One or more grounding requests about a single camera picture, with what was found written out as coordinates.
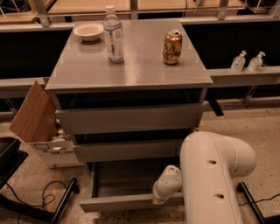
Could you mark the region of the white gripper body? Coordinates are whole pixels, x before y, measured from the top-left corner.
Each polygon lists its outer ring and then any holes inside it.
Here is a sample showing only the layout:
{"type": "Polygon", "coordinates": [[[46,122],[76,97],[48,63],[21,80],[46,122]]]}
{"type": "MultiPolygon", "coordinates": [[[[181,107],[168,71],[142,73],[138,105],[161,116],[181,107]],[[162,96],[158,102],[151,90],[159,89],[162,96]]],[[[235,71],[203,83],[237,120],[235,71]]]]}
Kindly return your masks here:
{"type": "Polygon", "coordinates": [[[175,165],[167,165],[152,188],[152,203],[164,204],[173,194],[182,190],[181,170],[175,165]]]}

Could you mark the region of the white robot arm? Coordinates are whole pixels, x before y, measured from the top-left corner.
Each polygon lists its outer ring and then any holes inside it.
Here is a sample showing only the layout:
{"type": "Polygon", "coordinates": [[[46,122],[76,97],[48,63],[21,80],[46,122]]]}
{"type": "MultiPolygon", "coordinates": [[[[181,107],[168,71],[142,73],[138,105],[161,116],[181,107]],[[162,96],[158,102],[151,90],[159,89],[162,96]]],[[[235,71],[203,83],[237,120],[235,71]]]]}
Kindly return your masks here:
{"type": "Polygon", "coordinates": [[[256,168],[256,154],[246,142],[207,131],[182,143],[180,167],[168,165],[153,185],[153,203],[183,193],[187,224],[243,224],[233,178],[256,168]]]}

